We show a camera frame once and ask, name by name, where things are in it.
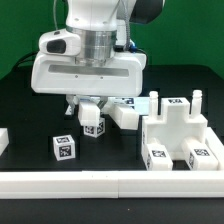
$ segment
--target white cylinder post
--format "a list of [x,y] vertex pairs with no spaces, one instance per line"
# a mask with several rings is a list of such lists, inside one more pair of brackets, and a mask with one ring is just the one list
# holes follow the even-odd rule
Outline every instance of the white cylinder post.
[[201,104],[202,104],[202,91],[194,90],[192,107],[191,107],[191,118],[196,118],[201,114]]
[[158,116],[158,92],[149,93],[149,119],[157,119]]

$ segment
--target white cube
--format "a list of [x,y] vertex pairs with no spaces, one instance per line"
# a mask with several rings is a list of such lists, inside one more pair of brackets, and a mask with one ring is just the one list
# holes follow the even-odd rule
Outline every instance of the white cube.
[[99,126],[94,127],[94,126],[84,126],[84,135],[88,135],[94,138],[99,137],[105,133],[105,119],[100,118]]
[[75,142],[71,135],[53,138],[56,159],[66,160],[75,158]]
[[6,128],[0,128],[0,156],[4,152],[8,144],[9,144],[8,130]]
[[147,170],[172,170],[173,162],[164,145],[148,144],[143,160]]
[[206,144],[193,137],[185,138],[182,143],[185,161],[191,170],[217,170],[218,160]]
[[100,109],[93,102],[80,102],[78,118],[81,126],[99,126]]

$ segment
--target white robot body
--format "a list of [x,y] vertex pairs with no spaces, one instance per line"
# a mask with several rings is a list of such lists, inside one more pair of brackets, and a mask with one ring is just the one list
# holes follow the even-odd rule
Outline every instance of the white robot body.
[[125,44],[127,19],[132,16],[132,11],[140,15],[141,22],[139,10],[142,7],[144,9],[144,3],[149,9],[153,6],[158,8],[158,12],[153,12],[156,17],[162,10],[163,0],[67,1],[69,12],[66,29],[46,33],[40,38],[40,52],[32,73],[34,91],[89,96],[138,96],[142,89],[146,55],[115,52],[114,48]]
[[116,31],[119,0],[68,0],[66,25],[88,31]]

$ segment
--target green wall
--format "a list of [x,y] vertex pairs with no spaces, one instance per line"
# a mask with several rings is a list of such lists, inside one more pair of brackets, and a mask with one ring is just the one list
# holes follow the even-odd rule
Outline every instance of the green wall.
[[[64,26],[66,8],[58,4]],[[54,29],[53,0],[0,1],[0,78],[38,39]],[[150,63],[200,64],[224,78],[224,0],[167,0],[163,13],[148,25],[132,25],[132,39],[150,55]]]

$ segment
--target black table surface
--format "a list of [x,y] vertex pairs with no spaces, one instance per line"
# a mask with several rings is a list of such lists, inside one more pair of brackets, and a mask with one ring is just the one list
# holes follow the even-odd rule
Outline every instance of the black table surface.
[[[65,96],[37,94],[30,87],[31,67],[0,80],[0,128],[8,128],[10,144],[0,157],[0,171],[144,170],[139,130],[120,130],[106,118],[106,133],[83,135],[77,110],[65,116]],[[202,114],[224,141],[224,80],[205,66],[150,66],[143,75],[142,96],[156,90],[160,98],[186,97],[203,91]],[[60,161],[54,136],[70,134],[76,158]],[[176,162],[174,169],[187,169]],[[0,200],[1,223],[223,223],[224,199],[71,199]]]

